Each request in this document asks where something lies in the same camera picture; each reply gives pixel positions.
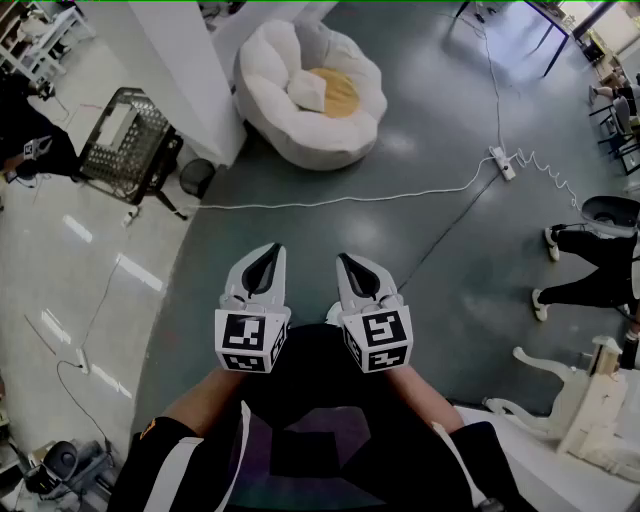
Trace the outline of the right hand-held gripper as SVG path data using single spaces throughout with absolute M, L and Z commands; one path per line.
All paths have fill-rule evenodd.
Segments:
M 339 325 L 344 342 L 363 373 L 387 371 L 408 364 L 413 348 L 410 309 L 396 296 L 390 272 L 379 264 L 355 254 L 336 258 L 339 300 L 344 311 Z

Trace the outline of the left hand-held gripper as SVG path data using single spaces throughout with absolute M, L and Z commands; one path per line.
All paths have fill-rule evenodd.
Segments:
M 285 288 L 286 249 L 279 243 L 258 247 L 232 266 L 228 295 L 215 310 L 215 352 L 225 370 L 268 374 L 274 369 L 291 316 Z M 268 304 L 245 300 L 260 294 Z

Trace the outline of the small white pillow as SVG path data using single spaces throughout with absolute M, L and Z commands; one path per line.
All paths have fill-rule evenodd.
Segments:
M 304 110 L 324 113 L 326 80 L 310 71 L 299 70 L 287 85 L 291 101 Z

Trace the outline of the person's right forearm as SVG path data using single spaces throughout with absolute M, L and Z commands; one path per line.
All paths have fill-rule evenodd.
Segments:
M 411 366 L 392 368 L 385 376 L 401 399 L 430 427 L 438 424 L 447 433 L 464 427 L 459 412 Z

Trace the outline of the person's left forearm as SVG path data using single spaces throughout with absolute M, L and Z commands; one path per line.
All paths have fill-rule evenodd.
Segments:
M 176 399 L 163 413 L 204 437 L 236 399 L 247 374 L 215 368 L 201 382 Z

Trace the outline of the white flower-shaped floor cushion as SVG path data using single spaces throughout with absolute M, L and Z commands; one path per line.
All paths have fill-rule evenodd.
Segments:
M 324 113 L 288 97 L 299 70 L 326 80 Z M 362 159 L 387 109 L 378 66 L 321 22 L 261 24 L 240 47 L 234 77 L 241 114 L 285 160 L 307 170 L 332 171 Z

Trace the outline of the black mesh waste bin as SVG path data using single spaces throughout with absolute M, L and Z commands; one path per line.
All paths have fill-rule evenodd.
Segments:
M 212 162 L 202 158 L 194 159 L 181 170 L 179 184 L 186 194 L 202 199 L 215 174 Z

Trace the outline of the person's black shirt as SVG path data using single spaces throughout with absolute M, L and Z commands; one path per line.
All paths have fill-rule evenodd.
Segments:
M 489 422 L 427 425 L 341 330 L 293 329 L 204 437 L 154 418 L 108 512 L 536 512 Z

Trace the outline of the black mesh trolley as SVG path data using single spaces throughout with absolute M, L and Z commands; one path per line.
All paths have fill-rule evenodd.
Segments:
M 104 107 L 79 156 L 92 188 L 131 206 L 157 198 L 185 221 L 162 188 L 184 140 L 140 88 L 121 87 Z

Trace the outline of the white wooden chair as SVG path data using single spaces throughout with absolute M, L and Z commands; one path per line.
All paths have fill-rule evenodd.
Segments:
M 496 415 L 514 415 L 531 430 L 558 443 L 558 454 L 570 454 L 606 472 L 640 484 L 640 447 L 616 435 L 617 419 L 628 391 L 618 368 L 622 349 L 610 336 L 593 338 L 594 352 L 586 370 L 557 361 L 534 358 L 516 347 L 512 355 L 521 363 L 558 377 L 563 387 L 551 413 L 535 417 L 514 402 L 486 398 L 483 405 Z

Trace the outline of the black round device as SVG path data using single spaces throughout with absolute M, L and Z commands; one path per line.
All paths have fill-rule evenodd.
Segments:
M 69 441 L 49 446 L 44 458 L 24 475 L 26 489 L 43 500 L 57 500 L 68 494 L 81 498 L 94 488 L 107 496 L 114 484 L 107 472 L 114 468 L 111 453 L 97 441 L 77 447 Z

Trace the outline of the black chair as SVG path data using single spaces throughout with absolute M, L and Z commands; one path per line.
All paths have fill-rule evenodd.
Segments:
M 599 125 L 607 128 L 609 135 L 598 144 L 608 144 L 608 154 L 622 163 L 626 176 L 632 175 L 640 170 L 640 110 L 635 107 L 635 101 L 618 96 L 611 104 L 594 110 L 589 116 L 600 114 L 605 117 Z

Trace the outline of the black-framed table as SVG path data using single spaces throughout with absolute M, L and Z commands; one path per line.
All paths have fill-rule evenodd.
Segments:
M 473 29 L 488 43 L 499 66 L 521 77 L 542 80 L 570 45 L 570 31 L 539 2 L 462 2 L 452 23 Z

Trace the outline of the white shelf rack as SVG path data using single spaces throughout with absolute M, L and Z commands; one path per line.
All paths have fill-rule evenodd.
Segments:
M 0 0 L 0 71 L 39 83 L 67 73 L 62 60 L 96 32 L 72 2 Z

